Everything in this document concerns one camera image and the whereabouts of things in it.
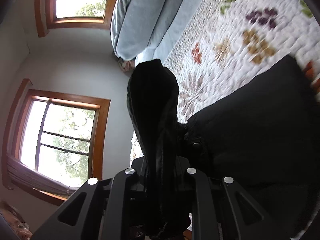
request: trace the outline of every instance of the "metal bolt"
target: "metal bolt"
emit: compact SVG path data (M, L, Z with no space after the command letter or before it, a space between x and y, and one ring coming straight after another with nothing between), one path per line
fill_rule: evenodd
M125 174L131 175L134 174L136 171L133 168L127 168L124 172Z
M195 168L188 168L187 169L187 173L189 174L195 174L197 172L197 170Z
M97 182L98 182L97 178L92 177L92 178L88 179L88 184L90 184L90 185L94 185Z
M223 180L225 183L228 183L228 184L232 184L234 181L233 178L231 178L231 177L225 177Z

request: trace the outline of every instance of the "tree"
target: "tree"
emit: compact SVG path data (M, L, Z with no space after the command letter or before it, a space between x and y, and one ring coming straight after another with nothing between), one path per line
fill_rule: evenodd
M65 134L68 131L74 131L78 138L89 139L91 136L91 122L94 119L94 111L85 109L76 109L72 107L64 108L65 115L60 119L63 127L59 134ZM73 139L55 137L53 139L55 147L69 149L77 152L89 152L89 143L85 141L75 141ZM88 157L85 155L76 155L73 153L64 153L55 150L57 161L65 166L65 170L71 178L79 178L81 183L88 179Z
M98 14L103 14L107 0L98 0L96 4L86 4L76 12L80 17L96 17Z

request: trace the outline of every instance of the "black garment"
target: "black garment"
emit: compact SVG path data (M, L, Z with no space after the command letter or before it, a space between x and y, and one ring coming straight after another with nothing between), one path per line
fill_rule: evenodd
M148 162L148 194L157 200L150 203L152 236L172 236L189 223L170 191L176 154L209 177L235 178L295 236L312 215L320 181L320 109L295 60L286 56L187 125L177 122L178 92L160 60L139 64L128 85L128 109Z

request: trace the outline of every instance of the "window pane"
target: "window pane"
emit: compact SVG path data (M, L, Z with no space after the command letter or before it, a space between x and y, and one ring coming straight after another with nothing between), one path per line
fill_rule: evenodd
M90 139L93 110L51 104L44 121L44 131L73 138Z
M57 0L57 18L103 17L107 0Z
M46 102L33 102L23 136L21 162L31 169L35 168L38 134L46 105Z
M88 156L41 146L39 172L67 186L80 187L88 178Z
M90 147L89 142L64 138L47 133L42 133L41 143L81 153L89 153Z

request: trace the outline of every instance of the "wall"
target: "wall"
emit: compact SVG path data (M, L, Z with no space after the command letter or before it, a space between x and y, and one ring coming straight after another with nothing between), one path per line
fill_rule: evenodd
M103 178L113 177L130 164L133 127L126 108L129 77L120 71L112 55L109 31L55 29L50 30L46 37L38 38L34 0L17 0L14 6L15 11L10 12L6 23L3 22L5 29L0 27L0 99L6 96L0 109L0 148L15 93L22 79L30 78L34 89L111 99L104 145ZM39 200L17 187L7 190L2 184L0 198L19 210L32 231L57 209L57 206Z

